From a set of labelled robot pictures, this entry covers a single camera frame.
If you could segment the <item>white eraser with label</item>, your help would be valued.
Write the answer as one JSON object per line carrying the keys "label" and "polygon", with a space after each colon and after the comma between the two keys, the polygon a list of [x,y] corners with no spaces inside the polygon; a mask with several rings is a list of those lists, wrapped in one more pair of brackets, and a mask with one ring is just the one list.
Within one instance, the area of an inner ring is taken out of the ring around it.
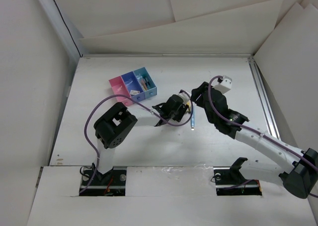
{"label": "white eraser with label", "polygon": [[137,95],[137,94],[139,94],[140,93],[140,91],[138,91],[138,90],[131,90],[130,91],[130,94],[131,95]]}

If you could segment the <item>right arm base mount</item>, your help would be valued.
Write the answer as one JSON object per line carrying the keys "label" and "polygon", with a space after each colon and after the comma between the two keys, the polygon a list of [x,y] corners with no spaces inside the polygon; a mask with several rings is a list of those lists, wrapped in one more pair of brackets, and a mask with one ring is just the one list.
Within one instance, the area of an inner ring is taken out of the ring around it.
{"label": "right arm base mount", "polygon": [[255,179],[245,179],[241,166],[247,161],[239,157],[231,166],[214,166],[211,182],[215,183],[217,196],[262,196],[260,182]]}

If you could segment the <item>yellow utility knife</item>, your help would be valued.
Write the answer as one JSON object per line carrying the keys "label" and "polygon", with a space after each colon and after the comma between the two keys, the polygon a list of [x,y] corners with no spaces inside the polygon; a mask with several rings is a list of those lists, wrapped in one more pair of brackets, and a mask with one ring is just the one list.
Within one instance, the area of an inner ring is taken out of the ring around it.
{"label": "yellow utility knife", "polygon": [[192,104],[190,100],[187,102],[187,105],[188,105],[188,113],[190,114],[192,111]]}

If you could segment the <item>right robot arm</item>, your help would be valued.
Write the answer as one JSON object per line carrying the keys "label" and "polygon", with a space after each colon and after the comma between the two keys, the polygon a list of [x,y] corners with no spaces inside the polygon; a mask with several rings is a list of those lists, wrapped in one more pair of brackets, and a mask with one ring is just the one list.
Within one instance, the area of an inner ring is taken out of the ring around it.
{"label": "right robot arm", "polygon": [[306,199],[318,181],[317,151],[303,151],[252,127],[246,116],[228,107],[224,93],[230,87],[224,86],[225,82],[221,79],[216,86],[203,82],[191,91],[191,101],[204,109],[208,122],[220,133],[252,147],[280,166],[274,174],[277,184]]}

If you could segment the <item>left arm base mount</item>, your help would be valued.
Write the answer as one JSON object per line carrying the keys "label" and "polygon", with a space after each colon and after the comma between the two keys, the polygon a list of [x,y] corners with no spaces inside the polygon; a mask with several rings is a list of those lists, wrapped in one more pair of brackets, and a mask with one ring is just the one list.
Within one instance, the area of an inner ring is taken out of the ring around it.
{"label": "left arm base mount", "polygon": [[82,192],[90,181],[93,169],[82,166],[79,170],[81,182],[79,188],[80,196],[125,196],[127,168],[115,167],[105,175],[96,173],[91,184]]}

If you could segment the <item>light blue cutter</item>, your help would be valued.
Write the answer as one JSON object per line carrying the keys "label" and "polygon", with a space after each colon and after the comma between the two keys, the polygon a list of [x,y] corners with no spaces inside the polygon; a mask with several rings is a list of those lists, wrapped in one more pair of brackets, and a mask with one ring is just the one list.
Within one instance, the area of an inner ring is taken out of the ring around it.
{"label": "light blue cutter", "polygon": [[195,107],[194,106],[191,107],[191,111],[192,111],[192,115],[191,115],[190,124],[191,124],[191,130],[194,131],[195,129]]}

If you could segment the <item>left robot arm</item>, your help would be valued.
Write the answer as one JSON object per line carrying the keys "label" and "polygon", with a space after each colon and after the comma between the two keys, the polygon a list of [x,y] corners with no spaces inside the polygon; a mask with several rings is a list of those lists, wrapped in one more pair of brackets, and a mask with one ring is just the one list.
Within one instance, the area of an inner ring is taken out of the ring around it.
{"label": "left robot arm", "polygon": [[128,109],[122,102],[114,104],[93,125],[99,152],[93,178],[102,185],[109,182],[115,148],[123,143],[134,126],[160,127],[170,120],[179,123],[191,109],[189,100],[189,93],[183,91],[151,107],[150,111],[143,107]]}

